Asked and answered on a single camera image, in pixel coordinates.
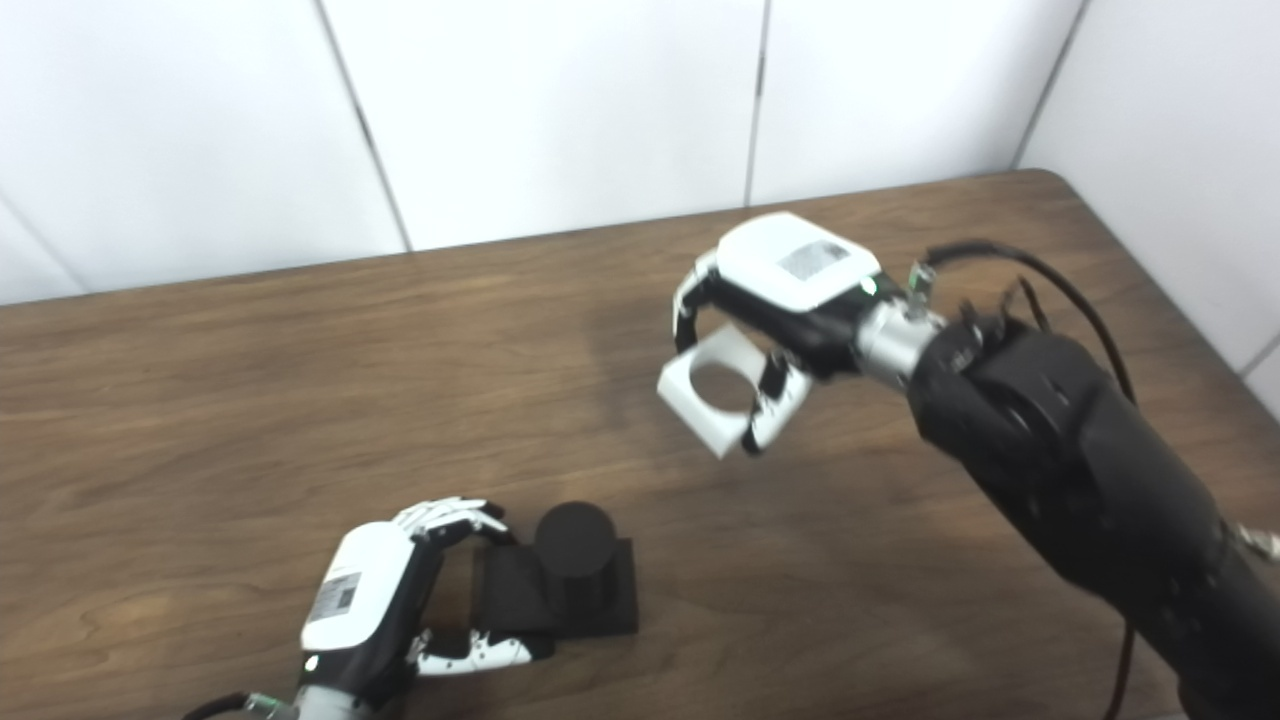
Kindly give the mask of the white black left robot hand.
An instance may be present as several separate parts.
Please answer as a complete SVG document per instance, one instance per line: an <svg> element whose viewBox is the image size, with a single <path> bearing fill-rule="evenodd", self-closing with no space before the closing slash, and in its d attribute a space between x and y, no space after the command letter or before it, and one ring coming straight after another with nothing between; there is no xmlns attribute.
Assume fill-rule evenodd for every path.
<svg viewBox="0 0 1280 720"><path fill-rule="evenodd" d="M370 715L428 676L534 664L556 653L545 635L425 628L445 552L480 537L513 546L504 512L484 498L444 497L346 533L300 633L300 705Z"/></svg>

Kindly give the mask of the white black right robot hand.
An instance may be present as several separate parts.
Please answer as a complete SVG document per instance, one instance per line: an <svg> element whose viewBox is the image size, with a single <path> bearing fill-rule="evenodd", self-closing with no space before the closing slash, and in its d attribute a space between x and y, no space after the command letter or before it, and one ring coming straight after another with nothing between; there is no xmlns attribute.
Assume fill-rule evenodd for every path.
<svg viewBox="0 0 1280 720"><path fill-rule="evenodd" d="M817 380L858 374L858 336L899 292L876 255L790 211L755 217L696 259L671 301L676 357L657 391L717 457L758 455ZM751 407L728 413L692 387L722 366L749 380Z"/></svg>

